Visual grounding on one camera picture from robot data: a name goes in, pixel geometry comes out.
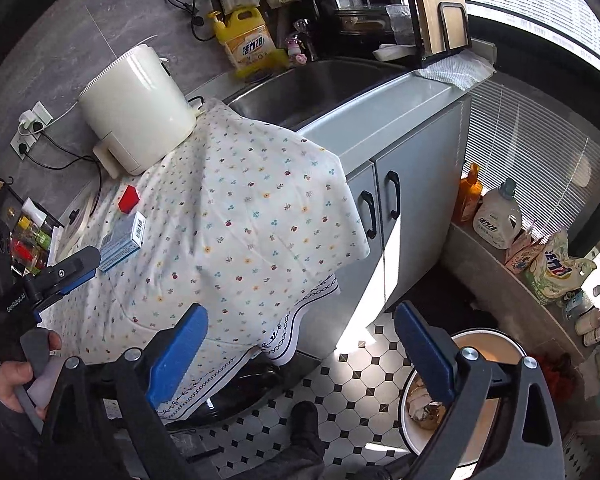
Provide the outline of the person's left hand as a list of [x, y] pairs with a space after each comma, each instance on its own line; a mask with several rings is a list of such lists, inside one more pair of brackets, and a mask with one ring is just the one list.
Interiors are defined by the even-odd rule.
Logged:
[[18, 386], [27, 385], [33, 380], [33, 370], [29, 362], [3, 362], [0, 366], [0, 402], [9, 410], [22, 414], [23, 408], [16, 396]]

